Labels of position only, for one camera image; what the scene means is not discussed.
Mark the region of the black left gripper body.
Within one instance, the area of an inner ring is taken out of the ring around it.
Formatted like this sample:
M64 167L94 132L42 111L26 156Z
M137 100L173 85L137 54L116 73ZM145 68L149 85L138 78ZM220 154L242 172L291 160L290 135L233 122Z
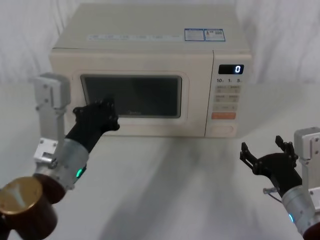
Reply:
M108 111L90 115L75 115L75 124L65 138L76 141L88 153L91 153L101 136L110 131L107 117Z

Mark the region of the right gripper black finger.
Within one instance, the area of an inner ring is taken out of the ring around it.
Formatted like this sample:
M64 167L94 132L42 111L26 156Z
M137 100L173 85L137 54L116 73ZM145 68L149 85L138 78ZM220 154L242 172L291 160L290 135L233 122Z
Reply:
M293 161L298 159L292 142L285 142L280 135L275 137L275 144L287 154Z
M249 151L249 148L245 142L241 143L239 159L252 170L253 174L259 175L260 166L258 159Z

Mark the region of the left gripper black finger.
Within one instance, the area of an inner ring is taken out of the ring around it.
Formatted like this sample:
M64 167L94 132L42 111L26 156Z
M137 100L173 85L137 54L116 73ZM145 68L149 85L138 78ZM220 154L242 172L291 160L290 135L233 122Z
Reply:
M110 131L117 131L120 128L118 123L119 116L116 113L115 102L113 98L107 98L107 123Z
M108 112L109 99L103 98L85 106L78 106L72 110L75 116L88 116Z

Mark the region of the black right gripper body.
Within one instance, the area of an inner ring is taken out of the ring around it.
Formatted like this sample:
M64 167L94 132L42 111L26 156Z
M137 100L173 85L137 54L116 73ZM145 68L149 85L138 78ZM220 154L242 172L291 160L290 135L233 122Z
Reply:
M297 157L287 153L272 153L256 158L252 172L267 177L282 198L289 190L301 186L302 178L295 170Z

